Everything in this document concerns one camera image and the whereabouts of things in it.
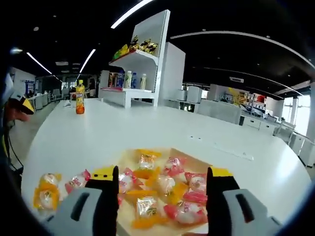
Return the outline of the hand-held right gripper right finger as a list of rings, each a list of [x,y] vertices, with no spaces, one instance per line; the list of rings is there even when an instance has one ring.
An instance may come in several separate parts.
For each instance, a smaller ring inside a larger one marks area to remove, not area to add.
[[[267,207],[249,190],[239,188],[233,176],[207,171],[209,236],[274,236],[281,223],[268,216]]]

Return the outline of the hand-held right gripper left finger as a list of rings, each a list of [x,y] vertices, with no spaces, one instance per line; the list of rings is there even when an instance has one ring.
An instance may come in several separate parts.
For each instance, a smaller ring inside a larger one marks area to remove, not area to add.
[[[73,190],[43,225],[52,236],[115,236],[118,193],[118,166],[99,169],[85,187]]]

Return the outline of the person's left hand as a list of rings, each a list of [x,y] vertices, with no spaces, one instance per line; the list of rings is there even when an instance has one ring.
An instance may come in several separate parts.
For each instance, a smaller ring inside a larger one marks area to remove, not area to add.
[[[11,107],[7,105],[5,107],[3,124],[4,126],[8,126],[8,123],[13,120],[19,120],[22,122],[26,122],[29,120],[29,115],[32,115],[33,111],[26,107]]]

